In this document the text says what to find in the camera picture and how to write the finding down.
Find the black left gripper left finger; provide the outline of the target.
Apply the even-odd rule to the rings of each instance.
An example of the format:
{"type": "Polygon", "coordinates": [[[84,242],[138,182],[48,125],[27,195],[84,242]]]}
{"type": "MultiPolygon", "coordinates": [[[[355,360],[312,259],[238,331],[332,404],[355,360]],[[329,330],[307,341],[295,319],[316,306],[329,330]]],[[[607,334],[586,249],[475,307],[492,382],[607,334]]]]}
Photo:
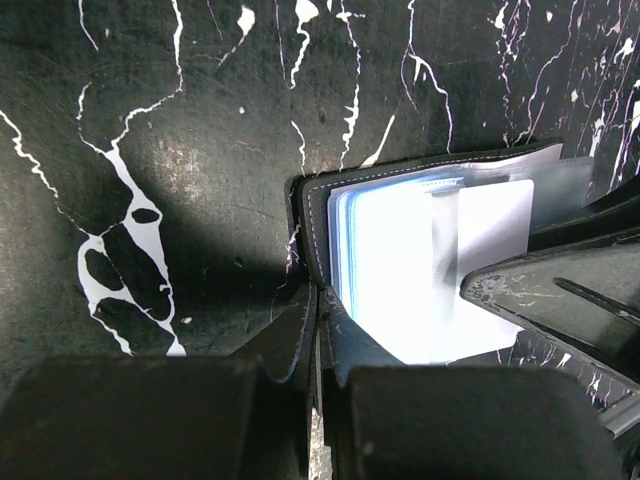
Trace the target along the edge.
{"type": "Polygon", "coordinates": [[[57,357],[1,410],[5,479],[304,479],[317,289],[228,356],[57,357]]]}

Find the black leather card holder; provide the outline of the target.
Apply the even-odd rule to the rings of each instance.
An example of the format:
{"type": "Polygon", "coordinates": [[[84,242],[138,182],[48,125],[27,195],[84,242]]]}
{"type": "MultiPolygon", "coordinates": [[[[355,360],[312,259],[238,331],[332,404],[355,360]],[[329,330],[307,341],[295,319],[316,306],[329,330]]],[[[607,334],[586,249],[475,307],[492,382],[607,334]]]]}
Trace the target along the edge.
{"type": "Polygon", "coordinates": [[[297,200],[311,278],[332,288],[349,317],[400,362],[442,365],[428,362],[433,196],[531,180],[530,238],[585,203],[594,161],[562,151],[562,141],[551,139],[394,163],[367,160],[359,169],[303,180],[297,200]]]}

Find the white credit card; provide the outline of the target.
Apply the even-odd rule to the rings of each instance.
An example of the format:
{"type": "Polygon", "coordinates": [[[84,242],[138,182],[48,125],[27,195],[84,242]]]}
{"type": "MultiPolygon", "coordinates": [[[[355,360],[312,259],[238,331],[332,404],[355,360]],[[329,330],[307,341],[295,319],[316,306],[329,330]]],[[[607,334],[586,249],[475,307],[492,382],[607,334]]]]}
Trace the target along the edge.
{"type": "Polygon", "coordinates": [[[429,363],[514,344],[521,328],[464,300],[461,283],[469,273],[527,250],[533,194],[534,183],[522,180],[433,196],[429,363]]]}

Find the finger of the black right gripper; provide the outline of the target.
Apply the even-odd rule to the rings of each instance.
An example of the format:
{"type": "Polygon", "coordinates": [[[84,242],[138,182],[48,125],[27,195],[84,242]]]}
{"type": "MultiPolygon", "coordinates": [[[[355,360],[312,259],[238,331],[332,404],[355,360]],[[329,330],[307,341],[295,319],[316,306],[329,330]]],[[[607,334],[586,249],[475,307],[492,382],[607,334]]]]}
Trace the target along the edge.
{"type": "Polygon", "coordinates": [[[533,231],[529,252],[564,247],[639,229],[639,176],[575,214],[533,231]]]}
{"type": "Polygon", "coordinates": [[[639,388],[639,237],[602,236],[469,273],[463,299],[639,388]]]}

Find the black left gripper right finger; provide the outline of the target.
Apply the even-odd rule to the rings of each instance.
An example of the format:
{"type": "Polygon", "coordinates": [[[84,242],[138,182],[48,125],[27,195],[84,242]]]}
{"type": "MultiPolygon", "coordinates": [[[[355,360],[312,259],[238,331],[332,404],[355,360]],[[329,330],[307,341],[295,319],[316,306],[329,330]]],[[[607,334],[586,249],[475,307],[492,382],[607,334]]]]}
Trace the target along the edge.
{"type": "Polygon", "coordinates": [[[611,436],[552,369],[404,366],[319,297],[325,441],[337,479],[616,479],[611,436]]]}

